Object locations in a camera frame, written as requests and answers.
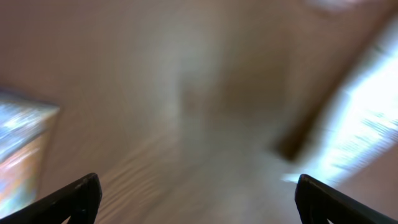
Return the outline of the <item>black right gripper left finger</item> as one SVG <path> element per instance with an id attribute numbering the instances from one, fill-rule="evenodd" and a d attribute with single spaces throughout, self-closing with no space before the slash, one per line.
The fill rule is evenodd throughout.
<path id="1" fill-rule="evenodd" d="M 1 224 L 94 224 L 102 198 L 98 175 L 90 173 L 1 219 Z"/>

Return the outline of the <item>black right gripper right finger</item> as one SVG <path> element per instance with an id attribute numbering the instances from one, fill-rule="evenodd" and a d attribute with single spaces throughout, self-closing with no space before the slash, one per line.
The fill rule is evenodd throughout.
<path id="1" fill-rule="evenodd" d="M 295 189 L 295 204 L 303 224 L 397 224 L 313 177 L 302 174 Z"/>

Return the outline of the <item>white floral cream tube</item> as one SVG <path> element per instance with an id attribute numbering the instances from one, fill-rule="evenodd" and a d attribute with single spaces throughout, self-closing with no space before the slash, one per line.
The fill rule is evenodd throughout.
<path id="1" fill-rule="evenodd" d="M 281 176 L 335 187 L 397 144 L 397 18 L 367 48 Z"/>

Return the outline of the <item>yellow orange snack bag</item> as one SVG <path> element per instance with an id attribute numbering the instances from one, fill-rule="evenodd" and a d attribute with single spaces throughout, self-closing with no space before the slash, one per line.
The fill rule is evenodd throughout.
<path id="1" fill-rule="evenodd" d="M 1 218 L 35 201 L 58 105 L 1 91 Z"/>

